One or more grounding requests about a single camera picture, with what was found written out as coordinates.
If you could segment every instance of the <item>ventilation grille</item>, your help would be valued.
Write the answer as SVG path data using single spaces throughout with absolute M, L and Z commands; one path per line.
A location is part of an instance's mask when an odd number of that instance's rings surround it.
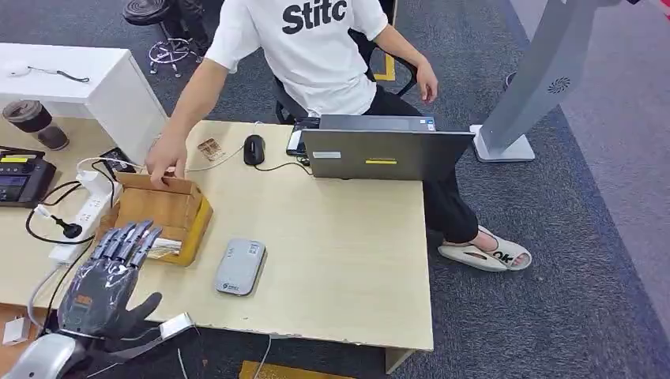
M 547 92 L 554 94 L 561 93 L 567 90 L 569 87 L 570 87 L 570 78 L 560 77 L 549 85 L 549 88 L 547 88 Z

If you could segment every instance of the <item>power strip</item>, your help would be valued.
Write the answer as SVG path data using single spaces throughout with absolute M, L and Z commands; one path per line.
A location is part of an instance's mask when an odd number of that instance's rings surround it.
M 118 182 L 114 182 L 113 203 L 116 203 L 116 201 L 119 199 L 121 190 L 121 185 Z M 98 225 L 100 225 L 100 219 L 102 219 L 102 216 L 109 211 L 110 197 L 111 191 L 105 194 L 91 193 L 91 196 L 89 196 L 84 205 L 81 206 L 81 209 L 74 217 L 74 220 L 70 221 L 81 225 L 81 234 L 79 237 L 72 238 L 70 241 L 80 241 L 96 232 L 96 228 Z M 84 250 L 86 246 L 86 243 L 81 243 L 78 245 L 57 245 L 54 249 L 51 250 L 49 258 L 53 259 L 56 261 L 56 263 L 61 265 L 69 265 L 74 261 L 74 258 Z

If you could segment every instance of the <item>robotic hand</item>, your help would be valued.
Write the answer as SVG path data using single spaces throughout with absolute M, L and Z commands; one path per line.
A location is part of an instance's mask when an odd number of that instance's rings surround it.
M 162 229 L 152 221 L 110 229 L 83 263 L 58 308 L 58 330 L 30 344 L 3 379 L 56 379 L 85 369 L 92 357 L 125 362 L 148 349 L 108 352 L 104 343 L 120 340 L 156 307 L 151 294 L 126 310 L 149 249 Z

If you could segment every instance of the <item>white slide sandal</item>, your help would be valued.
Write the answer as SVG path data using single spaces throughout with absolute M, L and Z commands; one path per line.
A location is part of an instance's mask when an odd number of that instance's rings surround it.
M 479 228 L 480 231 L 490 235 L 498 243 L 498 248 L 495 249 L 494 253 L 485 253 L 473 245 L 442 245 L 438 248 L 438 251 L 443 257 L 489 272 L 500 272 L 508 270 L 519 271 L 527 268 L 533 261 L 533 256 L 530 255 L 530 252 L 525 247 L 517 243 L 502 239 L 491 233 L 485 227 Z M 513 266 L 512 263 L 514 260 L 524 253 L 528 257 L 526 262 L 521 265 Z

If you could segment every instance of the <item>white cable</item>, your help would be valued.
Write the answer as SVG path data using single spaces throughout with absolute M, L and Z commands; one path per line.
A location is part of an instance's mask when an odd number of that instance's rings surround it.
M 254 134 L 256 132 L 256 126 L 258 125 L 263 125 L 262 121 L 256 121 L 254 122 L 254 128 L 251 129 L 251 134 Z M 230 158 L 233 156 L 236 156 L 238 152 L 240 152 L 244 148 L 244 145 L 240 146 L 235 152 L 233 152 L 230 156 L 226 157 L 225 159 L 220 160 L 219 162 L 216 162 L 212 166 L 209 167 L 202 167 L 202 168 L 187 168 L 186 172 L 196 172 L 196 171 L 207 171 L 211 170 L 214 167 L 220 166 L 221 164 L 226 163 Z
M 54 266 L 53 269 L 49 271 L 49 273 L 46 274 L 45 277 L 37 284 L 35 289 L 32 290 L 32 294 L 30 294 L 30 299 L 28 300 L 28 306 L 27 306 L 28 318 L 30 318 L 30 321 L 40 330 L 44 328 L 44 326 L 37 321 L 37 318 L 35 317 L 35 310 L 33 304 L 35 303 L 35 298 L 37 297 L 37 294 L 40 292 L 40 289 L 60 268 L 61 265 Z
M 104 373 L 105 371 L 109 370 L 110 368 L 115 367 L 115 366 L 118 366 L 118 365 L 119 365 L 119 363 L 114 363 L 114 364 L 112 364 L 112 365 L 109 365 L 109 366 L 105 367 L 105 368 L 102 369 L 102 370 L 98 370 L 98 371 L 96 371 L 95 373 L 92 373 L 92 374 L 88 375 L 87 377 L 95 377 L 97 374 L 99 374 L 99 373 Z
M 263 367 L 263 363 L 265 363 L 265 359 L 268 358 L 268 353 L 270 352 L 270 347 L 272 346 L 272 336 L 268 335 L 268 348 L 265 349 L 265 355 L 263 355 L 263 359 L 261 360 L 261 364 L 258 365 L 258 368 L 256 369 L 256 373 L 254 374 L 254 379 L 258 378 L 258 374 L 261 372 L 261 368 Z
M 211 170 L 211 169 L 213 169 L 214 167 L 217 167 L 217 166 L 220 166 L 221 164 L 226 163 L 226 162 L 227 162 L 230 158 L 232 158 L 233 156 L 236 156 L 237 153 L 240 152 L 240 150 L 242 150 L 242 148 L 244 148 L 244 146 L 240 146 L 240 147 L 239 147 L 237 150 L 235 150 L 235 152 L 233 152 L 230 156 L 227 156 L 225 159 L 222 159 L 222 160 L 216 162 L 216 163 L 213 164 L 212 166 L 209 166 L 209 167 L 202 167 L 202 168 L 187 168 L 187 169 L 186 169 L 186 172 L 195 172 L 195 171 L 207 171 L 207 170 Z
M 137 336 L 137 337 L 125 337 L 125 338 L 121 338 L 121 341 L 137 341 L 137 340 L 141 340 L 141 339 L 145 338 L 150 332 L 153 332 L 154 330 L 158 330 L 158 329 L 160 329 L 160 327 L 154 326 L 153 328 L 149 328 L 149 329 L 145 330 L 144 333 L 140 334 L 140 335 Z
M 182 349 L 177 347 L 177 356 L 179 357 L 179 365 L 182 367 L 182 373 L 184 374 L 184 379 L 188 379 L 186 375 L 186 367 L 184 367 L 184 361 L 182 360 Z
M 91 162 L 91 161 L 93 161 L 93 160 L 95 160 L 95 161 L 98 161 L 98 160 L 106 160 L 107 162 L 124 163 L 124 164 L 127 164 L 128 166 L 135 167 L 135 168 L 138 168 L 138 169 L 140 169 L 140 170 L 144 170 L 144 169 L 145 169 L 144 166 L 139 166 L 139 165 L 137 165 L 137 164 L 135 164 L 135 163 L 126 162 L 125 160 L 113 159 L 113 158 L 103 158 L 103 157 L 97 156 L 97 157 L 95 157 L 95 158 L 86 158 L 86 159 L 82 159 L 81 161 L 79 161 L 79 163 L 77 163 L 77 172 L 82 172 L 82 171 L 83 171 L 83 170 L 81 169 L 81 165 L 82 165 L 83 163 Z

